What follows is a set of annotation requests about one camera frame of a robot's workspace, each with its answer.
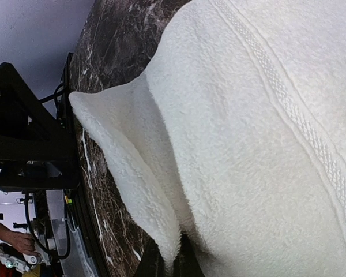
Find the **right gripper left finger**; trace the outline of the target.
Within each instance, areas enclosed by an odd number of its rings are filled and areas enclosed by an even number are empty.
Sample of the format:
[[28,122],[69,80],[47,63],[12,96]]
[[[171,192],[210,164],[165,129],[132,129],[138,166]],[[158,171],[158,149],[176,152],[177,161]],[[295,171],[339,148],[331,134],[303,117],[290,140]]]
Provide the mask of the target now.
[[75,189],[77,147],[15,67],[0,64],[0,189]]

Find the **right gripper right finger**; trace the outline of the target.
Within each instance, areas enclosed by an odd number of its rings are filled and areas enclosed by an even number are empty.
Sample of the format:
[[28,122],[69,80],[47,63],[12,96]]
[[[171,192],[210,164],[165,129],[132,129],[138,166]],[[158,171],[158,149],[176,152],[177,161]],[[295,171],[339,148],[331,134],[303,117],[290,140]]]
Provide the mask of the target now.
[[[180,250],[174,260],[172,276],[204,277],[191,242],[185,233],[182,233],[180,242]],[[146,251],[137,267],[137,276],[167,276],[158,245],[152,238],[149,240]]]

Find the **white embroidered towel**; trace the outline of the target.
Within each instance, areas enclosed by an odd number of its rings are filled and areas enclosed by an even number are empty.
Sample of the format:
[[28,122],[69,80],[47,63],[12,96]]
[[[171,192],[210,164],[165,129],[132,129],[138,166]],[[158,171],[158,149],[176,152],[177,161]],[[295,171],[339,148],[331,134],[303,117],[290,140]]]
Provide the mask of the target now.
[[133,81],[70,103],[168,272],[346,276],[346,1],[191,1]]

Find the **person hand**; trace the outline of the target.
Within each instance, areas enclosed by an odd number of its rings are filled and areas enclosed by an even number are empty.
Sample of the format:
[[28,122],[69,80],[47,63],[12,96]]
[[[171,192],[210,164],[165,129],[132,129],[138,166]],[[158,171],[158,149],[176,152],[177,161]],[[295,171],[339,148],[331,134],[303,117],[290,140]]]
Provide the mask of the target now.
[[37,256],[35,242],[30,234],[11,231],[0,223],[0,240],[11,245],[21,254]]

